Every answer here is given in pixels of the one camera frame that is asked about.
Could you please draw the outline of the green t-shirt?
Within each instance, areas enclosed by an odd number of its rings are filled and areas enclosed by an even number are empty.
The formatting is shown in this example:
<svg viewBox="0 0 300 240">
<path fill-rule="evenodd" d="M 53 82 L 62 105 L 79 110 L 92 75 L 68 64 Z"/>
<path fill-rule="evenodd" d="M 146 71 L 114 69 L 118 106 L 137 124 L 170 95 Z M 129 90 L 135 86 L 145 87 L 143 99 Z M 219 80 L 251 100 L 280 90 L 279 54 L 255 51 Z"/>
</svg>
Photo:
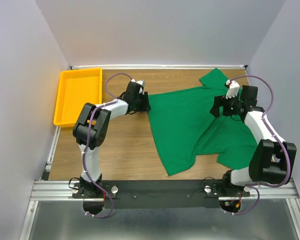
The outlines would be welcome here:
<svg viewBox="0 0 300 240">
<path fill-rule="evenodd" d="M 149 95 L 150 128 L 169 176 L 190 169 L 199 155 L 218 154 L 217 162 L 233 170 L 249 166 L 258 145 L 250 129 L 238 118 L 210 114 L 227 80 L 215 68 L 200 78 L 201 86 Z"/>
</svg>

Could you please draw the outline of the yellow plastic tray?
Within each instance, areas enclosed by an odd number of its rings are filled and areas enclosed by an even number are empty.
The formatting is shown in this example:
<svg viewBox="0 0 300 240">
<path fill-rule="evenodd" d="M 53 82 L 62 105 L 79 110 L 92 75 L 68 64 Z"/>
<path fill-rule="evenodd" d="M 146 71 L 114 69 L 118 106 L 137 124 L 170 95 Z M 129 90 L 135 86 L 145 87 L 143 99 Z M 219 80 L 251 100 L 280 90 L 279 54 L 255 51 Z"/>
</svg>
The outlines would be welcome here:
<svg viewBox="0 0 300 240">
<path fill-rule="evenodd" d="M 53 123 L 73 127 L 86 103 L 102 103 L 103 70 L 87 68 L 60 73 Z"/>
</svg>

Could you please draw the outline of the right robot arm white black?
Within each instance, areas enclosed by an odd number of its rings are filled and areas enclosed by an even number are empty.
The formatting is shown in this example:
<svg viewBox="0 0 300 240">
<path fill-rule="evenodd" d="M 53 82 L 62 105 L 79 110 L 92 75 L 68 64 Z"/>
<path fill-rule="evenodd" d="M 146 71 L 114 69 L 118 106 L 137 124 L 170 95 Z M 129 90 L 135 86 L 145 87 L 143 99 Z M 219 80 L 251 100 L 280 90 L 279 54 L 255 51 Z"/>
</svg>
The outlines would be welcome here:
<svg viewBox="0 0 300 240">
<path fill-rule="evenodd" d="M 256 86 L 228 82 L 226 87 L 225 95 L 214 97 L 210 113 L 216 118 L 239 116 L 251 131 L 257 147 L 248 167 L 228 170 L 213 188 L 224 196 L 233 196 L 235 192 L 252 186 L 278 188 L 288 184 L 297 153 L 296 145 L 279 136 L 265 110 L 257 105 Z"/>
</svg>

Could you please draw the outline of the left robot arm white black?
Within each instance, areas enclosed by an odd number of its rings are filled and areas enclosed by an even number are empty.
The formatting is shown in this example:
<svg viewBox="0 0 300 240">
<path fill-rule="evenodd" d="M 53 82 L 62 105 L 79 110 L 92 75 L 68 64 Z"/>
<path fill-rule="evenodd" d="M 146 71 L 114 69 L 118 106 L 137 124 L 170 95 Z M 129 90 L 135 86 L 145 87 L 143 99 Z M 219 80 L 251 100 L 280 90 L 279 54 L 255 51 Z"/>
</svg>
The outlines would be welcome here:
<svg viewBox="0 0 300 240">
<path fill-rule="evenodd" d="M 99 197 L 102 173 L 100 170 L 100 148 L 106 139 L 110 120 L 151 110 L 145 81 L 130 80 L 126 90 L 112 101 L 94 105 L 84 104 L 73 128 L 73 136 L 79 146 L 82 157 L 82 172 L 74 194 L 89 198 Z"/>
</svg>

